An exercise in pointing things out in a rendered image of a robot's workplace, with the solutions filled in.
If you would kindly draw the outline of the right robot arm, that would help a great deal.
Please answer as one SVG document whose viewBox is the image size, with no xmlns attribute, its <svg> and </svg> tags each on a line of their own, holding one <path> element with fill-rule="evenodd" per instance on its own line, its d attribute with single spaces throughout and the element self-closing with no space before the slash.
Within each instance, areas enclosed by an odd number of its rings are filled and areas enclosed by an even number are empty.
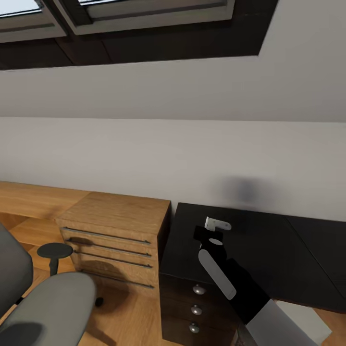
<svg viewBox="0 0 346 346">
<path fill-rule="evenodd" d="M 319 346 L 252 279 L 233 258 L 227 260 L 223 233 L 230 223 L 209 218 L 196 226 L 193 238 L 201 241 L 199 262 L 229 301 L 258 346 Z"/>
</svg>

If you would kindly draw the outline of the swivel chair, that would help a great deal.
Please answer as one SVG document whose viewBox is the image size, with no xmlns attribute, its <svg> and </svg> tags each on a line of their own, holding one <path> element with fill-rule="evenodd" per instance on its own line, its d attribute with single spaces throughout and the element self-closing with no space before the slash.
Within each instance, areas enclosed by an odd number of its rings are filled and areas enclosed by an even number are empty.
<svg viewBox="0 0 346 346">
<path fill-rule="evenodd" d="M 0 222 L 0 319 L 17 305 L 0 324 L 0 346 L 78 346 L 103 298 L 92 276 L 57 273 L 58 259 L 72 253 L 66 243 L 39 247 L 37 254 L 50 258 L 50 277 L 23 298 L 33 282 L 32 257 Z"/>
</svg>

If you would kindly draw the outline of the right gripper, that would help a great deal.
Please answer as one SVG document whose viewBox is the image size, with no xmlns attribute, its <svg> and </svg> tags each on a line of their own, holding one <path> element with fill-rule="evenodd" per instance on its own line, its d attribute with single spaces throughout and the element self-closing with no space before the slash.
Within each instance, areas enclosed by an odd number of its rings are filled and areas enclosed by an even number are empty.
<svg viewBox="0 0 346 346">
<path fill-rule="evenodd" d="M 194 232 L 194 236 L 193 236 L 193 238 L 195 240 L 202 241 L 202 239 L 206 235 L 213 235 L 216 238 L 219 238 L 220 241 L 222 242 L 222 239 L 223 239 L 223 233 L 222 232 L 219 232 L 217 230 L 215 230 L 213 232 L 213 231 L 207 230 L 206 228 L 198 226 L 198 225 L 195 227 L 195 232 Z"/>
</svg>

